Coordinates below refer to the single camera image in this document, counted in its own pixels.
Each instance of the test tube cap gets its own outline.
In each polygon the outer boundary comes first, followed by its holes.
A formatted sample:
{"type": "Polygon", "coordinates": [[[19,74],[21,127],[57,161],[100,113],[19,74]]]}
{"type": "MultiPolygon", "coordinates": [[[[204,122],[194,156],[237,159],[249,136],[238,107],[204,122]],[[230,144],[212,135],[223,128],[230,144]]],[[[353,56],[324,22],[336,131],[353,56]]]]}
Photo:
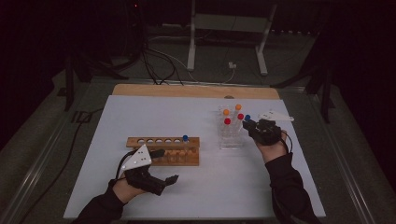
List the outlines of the test tube cap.
{"type": "Polygon", "coordinates": [[[229,118],[225,119],[224,123],[227,124],[227,125],[231,124],[231,119],[229,119],[229,118]]]}
{"type": "Polygon", "coordinates": [[[230,110],[229,109],[224,109],[223,110],[223,115],[227,116],[230,114],[230,110]]]}

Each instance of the test tube rack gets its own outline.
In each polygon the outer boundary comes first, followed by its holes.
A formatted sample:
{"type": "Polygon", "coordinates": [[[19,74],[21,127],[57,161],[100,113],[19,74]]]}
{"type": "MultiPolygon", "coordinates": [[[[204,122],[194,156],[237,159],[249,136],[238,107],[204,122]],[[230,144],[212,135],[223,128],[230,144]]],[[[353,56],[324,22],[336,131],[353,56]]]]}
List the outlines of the test tube rack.
{"type": "Polygon", "coordinates": [[[129,137],[126,146],[133,150],[146,144],[148,151],[164,149],[161,158],[152,160],[154,166],[198,166],[199,165],[199,137],[189,137],[183,141],[182,137],[129,137]]]}

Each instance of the hand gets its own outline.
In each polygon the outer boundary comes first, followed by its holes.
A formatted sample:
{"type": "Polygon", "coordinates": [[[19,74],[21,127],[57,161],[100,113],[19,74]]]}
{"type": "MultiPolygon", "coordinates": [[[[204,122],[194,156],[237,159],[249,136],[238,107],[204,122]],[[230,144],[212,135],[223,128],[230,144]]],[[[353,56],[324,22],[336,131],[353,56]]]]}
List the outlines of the hand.
{"type": "Polygon", "coordinates": [[[134,188],[133,186],[129,185],[126,179],[124,178],[125,175],[122,174],[119,181],[113,186],[113,191],[117,195],[117,197],[123,203],[128,203],[132,200],[132,198],[136,197],[139,194],[146,193],[142,189],[134,188]]]}
{"type": "MultiPolygon", "coordinates": [[[[282,130],[282,135],[281,135],[283,141],[286,141],[286,131],[282,130]]],[[[283,145],[281,141],[271,145],[271,146],[263,146],[257,141],[254,141],[256,143],[257,148],[259,151],[262,153],[262,158],[264,159],[264,162],[267,163],[268,161],[274,160],[278,157],[281,157],[283,155],[286,155],[286,148],[283,145]]]]}

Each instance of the person's right hand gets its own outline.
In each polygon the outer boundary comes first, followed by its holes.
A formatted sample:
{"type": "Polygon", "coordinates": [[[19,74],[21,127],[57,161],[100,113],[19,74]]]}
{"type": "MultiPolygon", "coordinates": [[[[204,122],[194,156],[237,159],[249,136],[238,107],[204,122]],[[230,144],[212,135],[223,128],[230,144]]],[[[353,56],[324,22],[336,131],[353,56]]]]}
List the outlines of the person's right hand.
{"type": "MultiPolygon", "coordinates": [[[[283,141],[286,141],[286,131],[282,130],[282,139],[283,141]]],[[[262,154],[262,158],[264,159],[264,162],[267,163],[268,161],[274,160],[278,157],[281,157],[283,155],[286,155],[287,151],[285,146],[281,141],[271,145],[271,146],[263,146],[257,141],[254,141],[256,143],[257,148],[259,149],[260,153],[262,154]]]]}

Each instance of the white tabletop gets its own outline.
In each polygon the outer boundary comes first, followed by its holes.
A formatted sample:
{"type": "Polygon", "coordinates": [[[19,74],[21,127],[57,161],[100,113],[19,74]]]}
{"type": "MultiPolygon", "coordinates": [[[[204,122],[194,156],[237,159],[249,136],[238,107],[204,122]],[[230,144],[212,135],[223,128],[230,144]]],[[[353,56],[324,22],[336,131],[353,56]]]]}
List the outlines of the white tabletop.
{"type": "MultiPolygon", "coordinates": [[[[161,196],[139,195],[124,207],[122,218],[244,219],[273,217],[269,175],[248,132],[237,150],[219,149],[216,115],[219,105],[242,105],[242,113],[258,120],[270,109],[288,115],[282,100],[187,97],[109,96],[92,144],[82,165],[64,217],[77,217],[82,208],[106,190],[115,177],[128,137],[200,137],[199,166],[151,166],[149,172],[165,180],[179,175],[161,196]]],[[[318,217],[325,212],[290,121],[277,121],[293,142],[292,165],[304,181],[318,217]]]]}

